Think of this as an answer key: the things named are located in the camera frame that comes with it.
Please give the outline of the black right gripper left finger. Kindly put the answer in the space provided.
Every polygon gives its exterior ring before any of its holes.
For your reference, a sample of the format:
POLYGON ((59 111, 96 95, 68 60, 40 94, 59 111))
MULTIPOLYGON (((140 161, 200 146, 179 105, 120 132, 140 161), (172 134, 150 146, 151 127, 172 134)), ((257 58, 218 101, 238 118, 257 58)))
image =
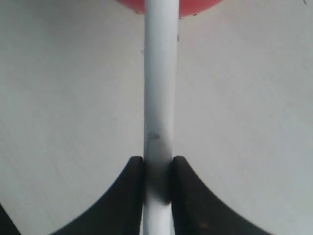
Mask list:
POLYGON ((144 200, 144 161, 130 157, 111 187, 55 235, 138 235, 144 200))

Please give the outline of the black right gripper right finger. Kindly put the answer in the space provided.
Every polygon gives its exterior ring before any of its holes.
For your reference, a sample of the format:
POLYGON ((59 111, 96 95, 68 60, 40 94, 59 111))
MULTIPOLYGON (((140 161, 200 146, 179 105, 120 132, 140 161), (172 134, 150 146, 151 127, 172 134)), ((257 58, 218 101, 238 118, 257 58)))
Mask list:
POLYGON ((266 235, 220 200, 183 156, 171 163, 170 196, 177 235, 266 235))

